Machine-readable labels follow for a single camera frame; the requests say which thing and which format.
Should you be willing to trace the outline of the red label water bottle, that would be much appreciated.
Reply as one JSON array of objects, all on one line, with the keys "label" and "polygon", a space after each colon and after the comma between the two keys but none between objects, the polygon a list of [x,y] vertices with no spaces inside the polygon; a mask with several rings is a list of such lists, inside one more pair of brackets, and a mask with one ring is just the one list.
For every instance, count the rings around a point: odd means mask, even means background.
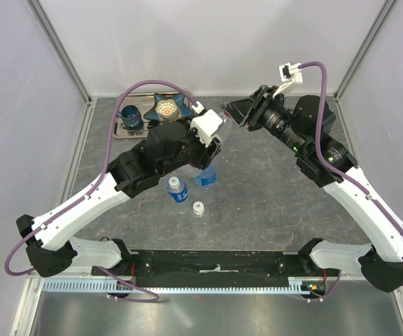
[{"label": "red label water bottle", "polygon": [[[232,128],[232,119],[225,113],[220,113],[219,116],[223,121],[223,126],[220,129],[220,137],[223,141],[225,141]],[[200,171],[201,169],[190,166],[189,164],[185,165],[182,168],[182,172],[184,173],[184,175],[191,178],[194,178]]]}]

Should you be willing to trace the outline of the blue cap water bottle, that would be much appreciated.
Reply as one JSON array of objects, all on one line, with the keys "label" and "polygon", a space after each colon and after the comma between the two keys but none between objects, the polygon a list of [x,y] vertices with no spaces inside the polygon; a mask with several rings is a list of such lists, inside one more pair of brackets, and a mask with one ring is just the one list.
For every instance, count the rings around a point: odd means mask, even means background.
[{"label": "blue cap water bottle", "polygon": [[207,188],[213,185],[217,180],[217,170],[214,164],[210,164],[205,170],[201,170],[195,176],[195,183],[200,186]]}]

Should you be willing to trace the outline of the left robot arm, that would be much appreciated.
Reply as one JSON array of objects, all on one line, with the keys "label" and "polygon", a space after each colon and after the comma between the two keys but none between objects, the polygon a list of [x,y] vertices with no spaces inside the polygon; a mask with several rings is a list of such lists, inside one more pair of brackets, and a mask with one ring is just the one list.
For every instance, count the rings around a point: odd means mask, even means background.
[{"label": "left robot arm", "polygon": [[224,137],[205,136],[188,122],[165,122],[148,137],[111,161],[87,187],[56,209],[16,221],[27,257],[42,277],[52,277],[70,267],[104,267],[116,275],[131,267],[131,254],[121,239],[91,241],[75,234],[119,204],[155,187],[178,168],[207,168],[220,152]]}]

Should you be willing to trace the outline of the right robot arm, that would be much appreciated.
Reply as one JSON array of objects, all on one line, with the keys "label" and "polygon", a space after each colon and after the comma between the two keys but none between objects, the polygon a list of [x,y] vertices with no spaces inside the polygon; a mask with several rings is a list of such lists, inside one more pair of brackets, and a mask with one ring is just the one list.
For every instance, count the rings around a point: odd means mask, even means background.
[{"label": "right robot arm", "polygon": [[379,199],[347,147],[330,136],[335,114],[324,106],[316,139],[320,97],[304,95],[289,109],[277,89],[262,85],[222,109],[239,127],[265,129],[292,150],[301,173],[338,201],[370,240],[350,245],[312,239],[298,257],[299,270],[309,276],[321,269],[361,274],[386,293],[403,286],[403,222]]}]

